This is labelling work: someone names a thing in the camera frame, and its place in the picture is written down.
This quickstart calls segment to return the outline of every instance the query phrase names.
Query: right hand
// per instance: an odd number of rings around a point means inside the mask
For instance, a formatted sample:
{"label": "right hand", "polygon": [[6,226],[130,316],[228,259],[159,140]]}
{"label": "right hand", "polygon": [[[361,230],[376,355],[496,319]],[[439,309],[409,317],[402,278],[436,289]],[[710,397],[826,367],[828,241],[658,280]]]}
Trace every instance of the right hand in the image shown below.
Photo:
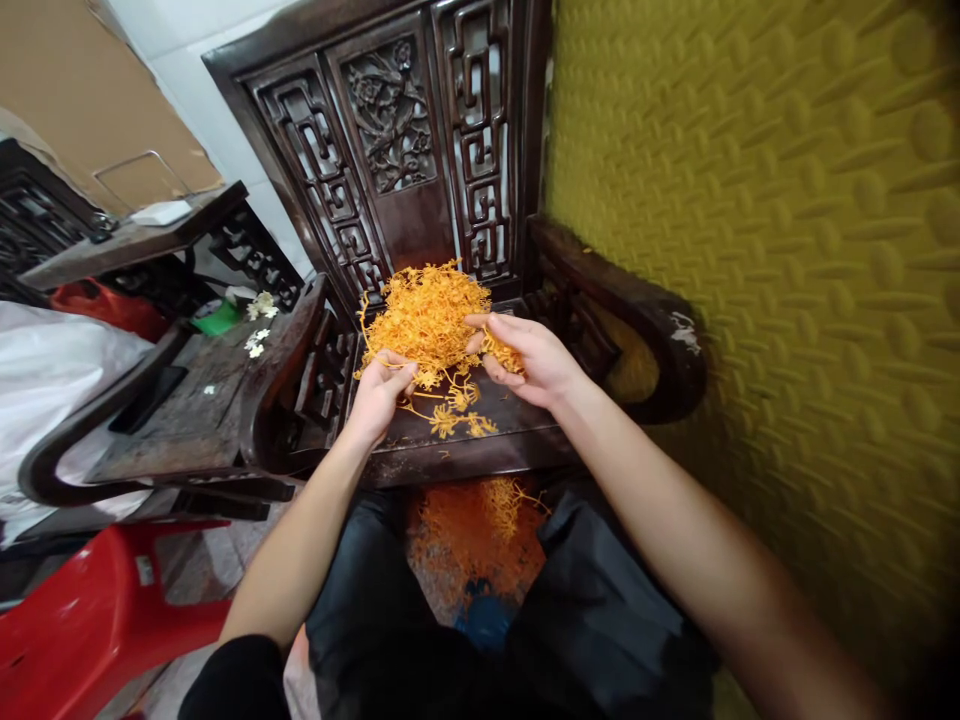
{"label": "right hand", "polygon": [[[497,340],[523,356],[526,377],[507,372],[492,355],[483,356],[483,366],[495,383],[506,385],[531,405],[552,412],[573,387],[588,380],[560,338],[538,322],[496,313],[467,315],[465,322],[478,329],[486,325]],[[478,352],[482,342],[479,332],[470,338],[467,352]]]}

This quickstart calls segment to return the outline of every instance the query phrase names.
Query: wooden chair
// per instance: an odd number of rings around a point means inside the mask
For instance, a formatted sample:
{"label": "wooden chair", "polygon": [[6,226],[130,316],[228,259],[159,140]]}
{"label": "wooden chair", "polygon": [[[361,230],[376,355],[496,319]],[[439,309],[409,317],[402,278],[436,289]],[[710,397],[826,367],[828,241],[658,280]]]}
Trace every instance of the wooden chair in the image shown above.
{"label": "wooden chair", "polygon": [[[271,325],[283,334],[288,321],[289,317],[279,316]],[[248,328],[240,327],[225,336],[207,338],[178,321],[136,366],[44,436],[24,457],[18,484],[34,502],[64,511],[54,516],[54,522],[41,523],[39,534],[31,531],[29,539],[102,529],[112,518],[91,514],[94,509],[87,506],[138,490],[177,491],[172,504],[151,503],[137,513],[138,519],[215,515],[263,520],[269,511],[267,503],[290,500],[293,487],[288,483],[253,476],[242,465],[233,467],[239,445],[235,422],[228,421],[240,413],[230,377],[237,375],[233,382],[239,387],[250,368],[246,353],[236,352],[232,345],[242,344],[248,334]],[[116,435],[87,484],[75,486],[61,480],[57,465],[63,455],[141,393],[149,393],[158,376],[173,364],[187,370],[187,379],[162,400],[144,427],[132,435]],[[226,387],[218,387],[223,391],[213,397],[202,395],[204,384],[217,378],[225,378]],[[185,427],[191,423],[202,425],[204,432]]]}
{"label": "wooden chair", "polygon": [[[351,0],[302,2],[204,56],[319,273],[242,390],[241,449],[257,472],[305,477],[335,440],[362,355],[363,294],[376,313],[394,271],[455,257],[496,310],[547,324],[595,380],[621,350],[594,306],[632,328],[659,366],[650,397],[628,407],[638,422],[697,405],[706,366],[690,305],[537,214],[550,44],[549,0]],[[482,371],[474,380],[471,410],[499,432],[440,441],[398,414],[364,482],[576,459],[549,413]]]}

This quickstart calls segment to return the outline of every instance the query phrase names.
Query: forearm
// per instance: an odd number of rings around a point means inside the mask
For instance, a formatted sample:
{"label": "forearm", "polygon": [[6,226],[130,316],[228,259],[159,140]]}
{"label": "forearm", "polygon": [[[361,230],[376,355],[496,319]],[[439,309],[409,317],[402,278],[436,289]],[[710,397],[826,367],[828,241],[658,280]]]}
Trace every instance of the forearm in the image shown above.
{"label": "forearm", "polygon": [[320,593],[371,446],[350,434],[331,448],[267,536],[237,590],[220,643],[250,634],[286,652]]}
{"label": "forearm", "polygon": [[776,558],[602,390],[584,380],[553,411],[651,570],[764,716],[879,712]]}

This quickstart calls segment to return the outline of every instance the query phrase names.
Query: textured wall panel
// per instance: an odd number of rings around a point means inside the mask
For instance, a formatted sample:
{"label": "textured wall panel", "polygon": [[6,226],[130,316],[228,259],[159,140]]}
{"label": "textured wall panel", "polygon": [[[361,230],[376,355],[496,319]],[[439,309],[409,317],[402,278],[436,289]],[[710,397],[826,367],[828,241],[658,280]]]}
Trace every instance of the textured wall panel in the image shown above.
{"label": "textured wall panel", "polygon": [[[656,437],[898,688],[958,580],[946,18],[877,0],[558,5],[548,210],[709,331],[709,397]],[[641,375],[621,368],[619,389]]]}

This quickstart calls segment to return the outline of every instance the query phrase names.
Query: hand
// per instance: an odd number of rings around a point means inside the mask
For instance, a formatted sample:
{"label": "hand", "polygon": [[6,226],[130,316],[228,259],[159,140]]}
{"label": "hand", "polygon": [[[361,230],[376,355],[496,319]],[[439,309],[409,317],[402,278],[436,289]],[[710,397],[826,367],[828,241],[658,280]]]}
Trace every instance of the hand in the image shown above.
{"label": "hand", "polygon": [[376,447],[387,436],[387,428],[393,413],[397,409],[397,397],[404,393],[409,397],[413,393],[413,378],[417,374],[417,364],[392,350],[381,350],[377,357],[391,365],[403,365],[392,368],[374,358],[360,376],[357,394],[353,399],[353,409],[341,433]]}
{"label": "hand", "polygon": [[[526,377],[507,372],[492,355],[483,356],[483,366],[495,383],[506,385],[531,405],[552,412],[574,386],[588,381],[560,338],[538,322],[495,313],[467,315],[465,322],[475,328],[486,325],[497,340],[523,356]],[[483,333],[477,333],[467,343],[467,352],[479,351],[482,342]]]}

